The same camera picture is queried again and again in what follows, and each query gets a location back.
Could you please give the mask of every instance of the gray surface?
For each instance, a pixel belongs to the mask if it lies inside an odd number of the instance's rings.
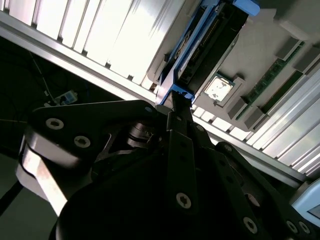
[[[282,50],[287,50],[285,51],[287,54],[293,51],[292,49],[288,49],[288,41],[292,39],[289,33],[273,21],[275,13],[274,9],[262,9],[261,13],[256,17],[250,18],[241,30],[237,43],[223,62],[219,71],[230,79],[234,79],[235,86],[226,99],[222,103],[214,105],[213,101],[205,93],[202,93],[195,102],[197,106],[246,132],[256,132],[263,125],[263,122],[260,122],[260,120],[265,117],[265,114],[261,112],[262,115],[257,117],[257,107],[265,105],[293,74],[295,69],[291,64],[306,51],[305,46],[254,101],[252,107],[248,108],[240,119],[236,120],[233,114],[229,114],[239,102],[239,97],[247,96],[274,63],[277,59],[276,54],[281,54]]]
[[[16,182],[17,162],[0,155],[0,197]],[[50,204],[23,189],[0,217],[1,240],[46,240],[57,217]]]

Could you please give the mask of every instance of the cable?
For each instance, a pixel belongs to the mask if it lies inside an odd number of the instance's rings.
[[[15,200],[23,188],[24,187],[20,184],[20,182],[16,181],[16,183],[3,195],[3,197],[0,199],[0,217]]]
[[[40,75],[41,75],[41,78],[42,78],[42,80],[43,80],[43,82],[44,82],[44,85],[45,85],[45,88],[46,88],[47,93],[49,94],[49,96],[50,96],[50,98],[52,99],[52,101],[55,103],[56,100],[55,100],[54,97],[52,96],[52,94],[51,94],[51,92],[50,92],[50,90],[49,90],[49,87],[48,87],[48,85],[47,85],[46,79],[45,79],[44,76],[42,75],[42,72],[41,72],[41,70],[40,70],[40,68],[39,68],[36,60],[34,59],[34,56],[32,55],[31,52],[29,52],[29,54],[30,54],[30,56],[31,56],[31,58],[32,58],[35,66],[36,66],[36,68],[38,69],[38,71],[39,71],[39,73],[40,73]]]

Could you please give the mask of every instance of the bolt head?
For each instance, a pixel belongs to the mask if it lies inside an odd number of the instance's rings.
[[[196,128],[197,128],[200,132],[204,132],[204,131],[205,131],[205,129],[204,129],[202,126],[200,126],[200,125],[197,125]]]
[[[76,136],[74,138],[74,144],[79,148],[86,149],[91,145],[91,142],[86,136]]]
[[[189,198],[186,194],[184,194],[184,193],[182,193],[182,192],[179,192],[179,193],[177,193],[177,195],[175,196],[175,198],[176,198],[177,203],[178,203],[182,208],[184,208],[184,209],[189,209],[189,208],[191,208],[191,200],[190,200],[190,198]]]
[[[65,124],[58,118],[49,118],[45,121],[45,125],[52,130],[60,130]]]

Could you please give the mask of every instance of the robotic arm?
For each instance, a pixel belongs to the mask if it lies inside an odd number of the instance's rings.
[[[191,101],[40,108],[17,177],[58,215],[51,239],[317,239],[229,143],[214,146]]]

